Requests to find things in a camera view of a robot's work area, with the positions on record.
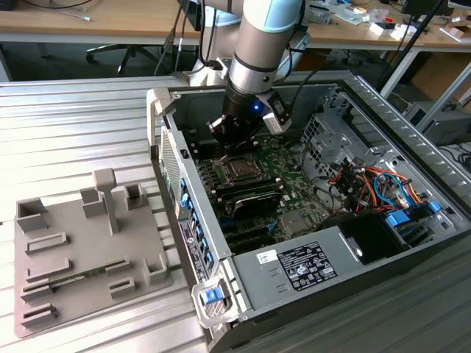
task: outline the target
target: motherboard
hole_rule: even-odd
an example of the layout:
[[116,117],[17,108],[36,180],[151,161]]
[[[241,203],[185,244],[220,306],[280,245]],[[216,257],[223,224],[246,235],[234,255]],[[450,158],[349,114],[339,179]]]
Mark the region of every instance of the motherboard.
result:
[[329,216],[288,141],[270,137],[252,143],[253,148],[244,153],[195,158],[234,254],[308,234]]

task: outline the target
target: wooden desk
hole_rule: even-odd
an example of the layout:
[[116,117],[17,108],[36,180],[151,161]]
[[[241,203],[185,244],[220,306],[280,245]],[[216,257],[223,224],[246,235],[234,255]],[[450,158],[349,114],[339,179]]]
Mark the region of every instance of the wooden desk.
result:
[[[48,3],[47,0],[33,1],[39,4]],[[20,0],[17,10],[0,12],[0,42],[162,44],[178,11],[177,0],[95,0],[86,6],[86,15],[91,17],[92,21],[43,10]],[[386,8],[394,21],[403,22],[404,15],[378,0],[372,0],[364,7]],[[180,35],[182,19],[183,16],[177,26],[177,36]],[[336,17],[333,17],[333,22],[331,25],[311,24],[308,30],[311,42],[308,47],[366,50],[397,48],[397,40],[372,34],[369,24],[353,26]],[[421,36],[382,91],[384,95],[389,94],[421,51],[471,52],[471,45],[455,42],[441,33],[439,27],[432,24],[430,32]],[[197,44],[198,36],[199,33],[188,23],[185,29],[185,43]]]

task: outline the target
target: circuit board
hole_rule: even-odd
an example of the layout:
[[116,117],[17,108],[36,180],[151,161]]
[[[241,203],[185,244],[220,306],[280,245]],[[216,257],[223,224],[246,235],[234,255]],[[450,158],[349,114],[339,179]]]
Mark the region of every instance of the circuit board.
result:
[[[257,147],[250,153],[196,161],[224,236],[236,254],[313,232],[329,216],[283,139],[265,138],[254,144]],[[267,192],[263,186],[260,191],[258,185],[272,189]],[[218,197],[220,190],[231,187],[243,190],[238,199],[262,195],[276,204],[257,203],[249,215],[239,218],[231,208],[234,201]]]

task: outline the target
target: power supply label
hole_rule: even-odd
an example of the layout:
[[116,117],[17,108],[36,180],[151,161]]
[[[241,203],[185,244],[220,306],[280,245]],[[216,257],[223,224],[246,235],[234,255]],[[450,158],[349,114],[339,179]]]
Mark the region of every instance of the power supply label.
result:
[[293,289],[297,291],[337,277],[329,259],[316,241],[281,252],[278,254],[278,259]]

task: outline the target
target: office chair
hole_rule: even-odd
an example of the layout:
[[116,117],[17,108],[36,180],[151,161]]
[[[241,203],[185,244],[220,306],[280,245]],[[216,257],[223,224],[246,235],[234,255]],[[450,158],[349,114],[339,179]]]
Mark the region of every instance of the office chair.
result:
[[93,58],[94,54],[102,53],[104,51],[113,51],[113,50],[119,50],[119,49],[126,49],[126,52],[124,53],[123,60],[121,61],[120,66],[118,67],[117,76],[123,76],[124,69],[126,68],[128,60],[130,59],[130,57],[135,57],[135,53],[140,53],[143,56],[148,57],[150,60],[154,61],[155,63],[158,63],[159,61],[159,59],[154,54],[148,52],[144,48],[144,46],[138,46],[138,45],[132,45],[132,44],[111,44],[109,46],[99,46],[98,48],[89,49],[87,50],[87,56],[85,57],[85,59],[87,60],[88,63],[94,64],[94,63],[97,63],[97,61]]

